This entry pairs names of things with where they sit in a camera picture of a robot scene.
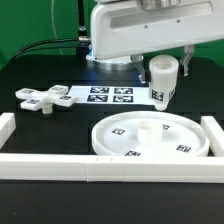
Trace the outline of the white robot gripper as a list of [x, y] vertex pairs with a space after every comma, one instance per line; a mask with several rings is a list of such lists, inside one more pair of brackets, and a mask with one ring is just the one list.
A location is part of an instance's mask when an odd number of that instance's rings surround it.
[[183, 48], [180, 72], [188, 75], [195, 44], [224, 39], [224, 0], [96, 0], [91, 44], [100, 60], [131, 56], [146, 82], [139, 54]]

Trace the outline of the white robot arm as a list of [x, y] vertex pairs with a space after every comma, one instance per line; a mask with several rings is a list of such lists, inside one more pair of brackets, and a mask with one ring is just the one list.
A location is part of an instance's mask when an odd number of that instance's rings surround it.
[[184, 49], [184, 71], [196, 44], [224, 39], [224, 0], [95, 0], [91, 49], [98, 60]]

